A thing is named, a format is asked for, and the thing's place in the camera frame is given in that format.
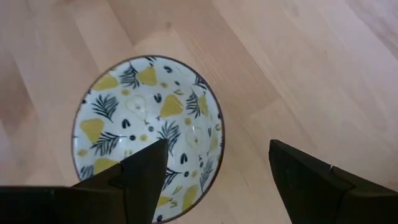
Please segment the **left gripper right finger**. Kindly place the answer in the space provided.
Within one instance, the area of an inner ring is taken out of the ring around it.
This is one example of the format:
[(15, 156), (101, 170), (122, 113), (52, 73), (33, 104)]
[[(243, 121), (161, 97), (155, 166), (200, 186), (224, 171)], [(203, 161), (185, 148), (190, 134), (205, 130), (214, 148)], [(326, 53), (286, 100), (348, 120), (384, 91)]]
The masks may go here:
[(269, 162), (292, 224), (398, 224), (396, 191), (276, 139)]

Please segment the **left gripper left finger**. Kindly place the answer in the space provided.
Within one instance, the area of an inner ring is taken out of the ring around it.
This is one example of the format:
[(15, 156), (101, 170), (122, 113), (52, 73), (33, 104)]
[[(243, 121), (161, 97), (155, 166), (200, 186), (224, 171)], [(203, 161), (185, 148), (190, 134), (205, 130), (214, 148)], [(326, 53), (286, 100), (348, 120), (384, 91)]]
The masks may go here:
[(71, 187), (0, 186), (0, 224), (152, 224), (167, 159), (161, 139)]

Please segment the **yellow pear-print ceramic bowl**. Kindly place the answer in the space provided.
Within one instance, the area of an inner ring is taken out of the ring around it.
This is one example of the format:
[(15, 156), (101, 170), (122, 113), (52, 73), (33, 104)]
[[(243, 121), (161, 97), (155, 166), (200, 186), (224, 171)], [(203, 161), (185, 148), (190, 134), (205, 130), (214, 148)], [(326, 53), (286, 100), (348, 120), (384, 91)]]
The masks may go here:
[(210, 190), (224, 154), (224, 120), (209, 84), (170, 57), (129, 58), (105, 71), (83, 97), (73, 125), (80, 180), (150, 144), (168, 144), (165, 182), (153, 224), (174, 220)]

